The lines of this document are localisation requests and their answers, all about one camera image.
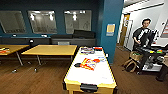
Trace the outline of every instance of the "red object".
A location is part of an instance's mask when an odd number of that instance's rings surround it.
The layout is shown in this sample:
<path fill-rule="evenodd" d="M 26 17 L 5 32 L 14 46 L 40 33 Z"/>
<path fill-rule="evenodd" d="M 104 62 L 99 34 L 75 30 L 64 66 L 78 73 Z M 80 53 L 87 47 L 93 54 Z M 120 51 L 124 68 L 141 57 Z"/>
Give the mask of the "red object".
<path fill-rule="evenodd" d="M 99 49 L 99 50 L 102 50 L 102 47 L 95 47 L 94 49 Z"/>

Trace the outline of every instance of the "paper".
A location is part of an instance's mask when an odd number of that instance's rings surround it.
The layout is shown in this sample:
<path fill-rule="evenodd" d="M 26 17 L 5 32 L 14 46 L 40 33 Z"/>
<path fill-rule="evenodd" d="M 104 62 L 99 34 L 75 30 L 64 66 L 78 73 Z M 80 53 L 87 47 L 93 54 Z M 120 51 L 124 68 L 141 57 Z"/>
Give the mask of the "paper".
<path fill-rule="evenodd" d="M 114 30 L 115 30 L 115 24 L 108 24 L 107 25 L 106 36 L 113 36 L 114 35 Z"/>

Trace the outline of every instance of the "fluorescent light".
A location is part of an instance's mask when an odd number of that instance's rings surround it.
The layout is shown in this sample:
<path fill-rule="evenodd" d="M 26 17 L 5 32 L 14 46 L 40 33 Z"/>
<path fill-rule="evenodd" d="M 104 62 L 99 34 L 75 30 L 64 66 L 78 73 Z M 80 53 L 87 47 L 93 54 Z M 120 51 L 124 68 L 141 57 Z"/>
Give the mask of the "fluorescent light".
<path fill-rule="evenodd" d="M 33 11 L 34 13 L 41 13 L 40 11 Z"/>
<path fill-rule="evenodd" d="M 65 11 L 64 13 L 70 14 L 70 11 Z"/>
<path fill-rule="evenodd" d="M 76 12 L 73 12 L 73 14 L 76 14 Z"/>

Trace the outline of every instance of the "table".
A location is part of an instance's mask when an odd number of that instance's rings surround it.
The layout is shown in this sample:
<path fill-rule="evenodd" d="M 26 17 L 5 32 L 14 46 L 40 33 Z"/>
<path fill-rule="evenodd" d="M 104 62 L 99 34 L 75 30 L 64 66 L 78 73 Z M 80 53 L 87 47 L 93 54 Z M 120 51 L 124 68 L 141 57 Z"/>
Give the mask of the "table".
<path fill-rule="evenodd" d="M 94 70 L 74 66 L 77 63 L 82 63 L 85 58 L 99 59 L 100 62 L 96 64 Z M 80 48 L 63 82 L 63 89 L 68 90 L 69 94 L 73 94 L 73 91 L 112 94 L 116 87 L 114 76 L 103 50 L 85 55 L 81 54 Z"/>
<path fill-rule="evenodd" d="M 145 62 L 147 61 L 147 59 L 150 56 L 154 56 L 154 59 L 156 59 L 158 56 L 164 56 L 166 54 L 164 52 L 163 53 L 157 53 L 157 51 L 155 51 L 155 50 L 151 50 L 151 49 L 144 48 L 144 47 L 137 47 L 137 51 L 143 55 L 140 64 L 138 63 L 139 69 L 138 69 L 137 74 L 142 74 L 142 69 L 145 65 Z"/>
<path fill-rule="evenodd" d="M 42 65 L 39 55 L 70 55 L 72 60 L 76 47 L 77 45 L 37 45 L 22 54 L 37 55 L 39 65 Z"/>
<path fill-rule="evenodd" d="M 20 62 L 20 65 L 23 66 L 23 63 L 21 61 L 21 58 L 18 54 L 18 51 L 21 49 L 24 49 L 26 47 L 28 47 L 29 45 L 0 45 L 0 48 L 9 48 L 9 50 L 5 53 L 0 53 L 0 55 L 9 55 L 12 54 L 14 52 L 16 52 L 18 60 Z"/>

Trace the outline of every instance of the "person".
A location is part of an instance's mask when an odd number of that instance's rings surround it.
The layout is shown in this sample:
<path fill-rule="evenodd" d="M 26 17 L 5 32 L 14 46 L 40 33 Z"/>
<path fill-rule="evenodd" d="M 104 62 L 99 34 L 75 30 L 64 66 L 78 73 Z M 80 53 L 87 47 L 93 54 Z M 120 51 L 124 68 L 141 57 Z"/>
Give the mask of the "person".
<path fill-rule="evenodd" d="M 137 47 L 146 46 L 146 42 L 148 40 L 148 35 L 149 35 L 149 32 L 151 31 L 148 28 L 150 22 L 151 22 L 151 20 L 149 18 L 144 19 L 142 21 L 142 27 L 138 28 L 133 33 L 133 39 L 134 39 L 133 51 L 136 51 Z"/>

